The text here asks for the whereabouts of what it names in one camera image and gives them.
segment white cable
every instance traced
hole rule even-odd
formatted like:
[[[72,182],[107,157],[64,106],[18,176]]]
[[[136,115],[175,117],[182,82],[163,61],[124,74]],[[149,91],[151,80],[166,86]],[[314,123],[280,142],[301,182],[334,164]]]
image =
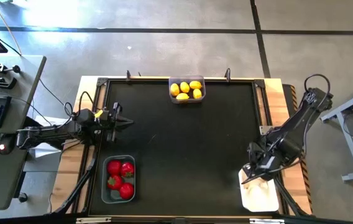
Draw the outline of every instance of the white cable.
[[[8,24],[7,24],[7,22],[5,21],[5,19],[4,19],[3,16],[1,15],[1,13],[0,13],[0,17],[1,17],[2,21],[4,22],[5,26],[7,27],[8,32],[10,33],[11,37],[14,39],[14,42],[15,42],[15,44],[16,44],[16,47],[17,47],[18,51],[19,51],[19,54],[22,55],[21,48],[19,47],[19,44],[17,44],[16,39],[15,39],[15,37],[14,37],[14,34],[12,34],[12,32],[11,32],[11,30],[10,30],[10,28],[9,28],[9,26],[8,26]]]

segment wooden table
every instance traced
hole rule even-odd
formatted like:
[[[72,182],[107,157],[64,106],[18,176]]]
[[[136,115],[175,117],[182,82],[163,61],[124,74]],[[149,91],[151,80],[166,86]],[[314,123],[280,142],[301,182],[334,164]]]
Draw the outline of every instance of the wooden table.
[[[87,91],[92,97],[95,95],[96,83],[99,76],[83,76],[80,81],[80,86],[77,93],[74,109],[78,109],[78,103],[80,102],[80,96],[84,91]],[[267,101],[270,110],[270,117],[274,126],[282,125],[288,118],[287,104],[284,97],[282,81],[276,78],[264,79],[265,89],[267,94]],[[105,88],[100,89],[98,107],[102,107],[104,98]],[[259,107],[262,121],[266,121],[264,104],[262,103],[261,94],[259,96]],[[87,96],[84,96],[81,102],[81,109],[92,108],[92,103]],[[62,159],[58,168],[58,175],[55,181],[55,185],[52,191],[52,207],[54,209],[60,207],[64,200],[69,196],[73,190],[78,179],[78,172],[81,165],[81,157],[83,155],[84,145],[77,145],[69,148],[62,155]],[[89,149],[89,156],[87,160],[87,166],[92,158],[94,147],[91,146]],[[308,181],[304,179],[303,170],[300,164],[294,167],[285,169],[282,171],[283,183],[286,189],[289,191],[294,200],[300,205],[300,207],[306,212],[311,214],[311,204],[308,195]],[[78,202],[78,212],[80,212],[84,206],[85,195],[86,195],[86,184],[80,194],[80,201]]]

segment desk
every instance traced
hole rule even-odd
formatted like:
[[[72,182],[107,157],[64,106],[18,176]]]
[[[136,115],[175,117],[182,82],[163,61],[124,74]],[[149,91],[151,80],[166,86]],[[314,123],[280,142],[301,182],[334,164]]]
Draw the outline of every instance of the desk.
[[[82,77],[80,82],[80,87],[78,90],[78,98],[80,97],[83,91],[87,91],[91,96],[95,95],[96,91],[96,83],[98,77]],[[288,119],[288,111],[286,102],[284,99],[283,88],[281,80],[279,79],[265,79],[264,80],[265,89],[267,92],[267,101],[270,110],[270,116],[272,119],[272,123],[275,126],[279,126],[284,123],[286,119]],[[99,100],[98,107],[102,107],[103,98],[104,98],[104,89],[99,89]],[[75,103],[75,108],[77,108],[79,101],[77,100]],[[83,98],[81,102],[82,108],[91,109],[92,104],[89,102],[87,97]],[[261,111],[264,110],[264,105],[260,104],[259,108]],[[262,121],[265,121],[266,118],[263,113],[261,113]],[[88,153],[92,153],[93,147],[90,148]],[[59,207],[62,202],[66,199],[66,197],[71,192],[74,187],[77,178],[78,171],[80,169],[80,161],[83,153],[83,146],[76,146],[67,150],[62,155],[62,160],[59,166],[57,179],[55,181],[55,186],[53,188],[52,195],[52,204],[53,207]],[[306,194],[305,183],[303,180],[302,170],[300,165],[292,167],[290,169],[283,171],[283,180],[287,190],[291,193],[293,198],[300,204],[301,208],[307,213],[311,213],[310,204],[308,200],[308,196]],[[83,208],[83,202],[85,201],[86,195],[86,186],[81,192],[80,201],[78,203],[78,210]]]
[[[10,73],[18,80],[16,86],[11,90],[0,89],[0,92],[31,102],[45,61],[44,56],[0,55],[0,63],[7,67],[18,65],[22,70],[20,75]],[[20,100],[12,99],[3,128],[0,128],[0,133],[14,133],[15,130],[22,128],[28,110],[29,105]],[[13,150],[6,156],[0,155],[0,210],[6,209],[14,196],[26,155],[27,151],[24,150]]]

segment plastic container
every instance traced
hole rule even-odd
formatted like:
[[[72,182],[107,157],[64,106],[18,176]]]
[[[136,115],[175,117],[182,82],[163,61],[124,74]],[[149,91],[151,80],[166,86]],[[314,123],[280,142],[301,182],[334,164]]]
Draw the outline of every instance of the plastic container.
[[[107,166],[111,160],[119,160],[119,161],[121,161],[121,163],[130,162],[134,165],[134,176],[133,177],[121,177],[123,179],[124,183],[130,183],[134,186],[134,194],[128,200],[122,199],[120,197],[120,193],[118,190],[111,190],[107,186],[108,178],[110,177],[110,174],[108,174]],[[107,159],[105,159],[103,162],[103,173],[102,173],[102,201],[104,203],[130,202],[135,197],[135,192],[136,192],[136,187],[137,187],[135,185],[135,183],[136,183],[135,175],[136,175],[135,159],[132,156],[129,156],[129,155],[111,156],[111,157],[108,157]]]
[[[198,99],[193,98],[193,90],[190,89],[188,95],[189,99],[187,100],[177,100],[175,96],[171,95],[170,88],[171,85],[176,83],[178,86],[180,86],[181,82],[187,82],[188,84],[192,81],[199,81],[201,83],[201,95],[202,97]],[[206,96],[206,84],[204,83],[204,77],[201,75],[193,75],[193,76],[180,76],[180,77],[170,77],[168,79],[168,94],[170,95],[172,103],[200,103],[204,97]]]

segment black mat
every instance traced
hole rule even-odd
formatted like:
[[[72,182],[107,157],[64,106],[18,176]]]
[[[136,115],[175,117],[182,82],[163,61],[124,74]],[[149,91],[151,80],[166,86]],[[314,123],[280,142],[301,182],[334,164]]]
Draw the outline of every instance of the black mat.
[[[110,104],[135,124],[101,149],[90,215],[252,215],[242,206],[238,171],[259,137],[251,83],[210,84],[201,104],[175,105],[164,84],[111,85]],[[101,199],[103,161],[128,154],[137,162],[129,203]]]

